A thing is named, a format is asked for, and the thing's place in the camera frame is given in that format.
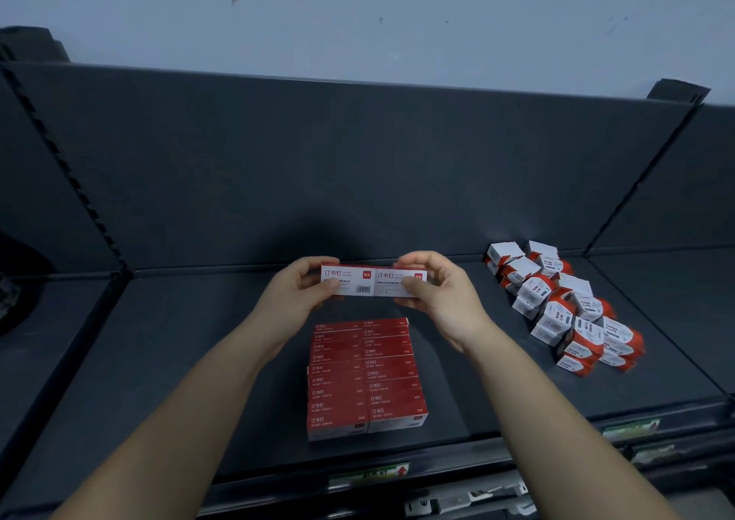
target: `white wall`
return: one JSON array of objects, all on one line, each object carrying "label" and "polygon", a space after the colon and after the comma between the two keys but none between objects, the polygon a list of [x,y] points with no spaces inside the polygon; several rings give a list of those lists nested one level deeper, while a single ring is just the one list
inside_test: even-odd
[{"label": "white wall", "polygon": [[73,61],[735,103],[735,0],[0,0]]}]

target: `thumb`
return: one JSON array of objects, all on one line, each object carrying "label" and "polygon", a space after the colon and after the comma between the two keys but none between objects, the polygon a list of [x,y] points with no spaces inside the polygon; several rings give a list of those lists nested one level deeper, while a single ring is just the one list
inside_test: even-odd
[{"label": "thumb", "polygon": [[315,305],[319,305],[329,296],[336,293],[340,289],[340,282],[336,278],[330,278],[326,282],[319,282],[311,288],[301,291],[301,297],[306,301],[309,309]]},{"label": "thumb", "polygon": [[418,278],[413,276],[404,276],[400,280],[400,283],[403,284],[403,287],[411,295],[416,296],[420,300],[423,300],[429,304],[431,303],[431,300],[434,299],[434,295],[439,289],[438,286],[435,286],[434,284],[429,284],[425,280],[419,280]]}]

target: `person's right hand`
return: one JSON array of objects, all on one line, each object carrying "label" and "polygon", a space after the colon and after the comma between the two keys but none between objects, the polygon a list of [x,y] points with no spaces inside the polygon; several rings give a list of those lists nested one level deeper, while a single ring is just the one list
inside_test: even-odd
[{"label": "person's right hand", "polygon": [[460,352],[496,327],[485,313],[467,273],[435,251],[414,251],[393,265],[400,269],[426,269],[435,284],[413,276],[403,277],[403,287],[418,299],[396,297],[395,302],[427,313],[439,332]]}]

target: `forearm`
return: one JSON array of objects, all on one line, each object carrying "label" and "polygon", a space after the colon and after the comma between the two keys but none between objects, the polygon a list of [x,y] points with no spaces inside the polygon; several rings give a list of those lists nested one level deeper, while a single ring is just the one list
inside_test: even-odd
[{"label": "forearm", "polygon": [[265,362],[254,328],[244,322],[207,352],[54,520],[194,518]]},{"label": "forearm", "polygon": [[468,354],[544,518],[677,518],[513,340],[488,330]]}]

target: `person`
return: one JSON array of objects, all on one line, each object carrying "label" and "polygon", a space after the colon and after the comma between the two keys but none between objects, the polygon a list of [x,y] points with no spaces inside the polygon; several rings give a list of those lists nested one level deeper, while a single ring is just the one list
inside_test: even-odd
[{"label": "person", "polygon": [[[253,311],[201,358],[168,398],[54,513],[54,520],[195,518],[258,372],[339,283],[309,274],[333,257],[305,257],[273,276]],[[464,270],[431,251],[400,267],[426,312],[476,367],[503,439],[543,518],[678,518],[668,501],[597,432],[537,364],[498,328]]]}]

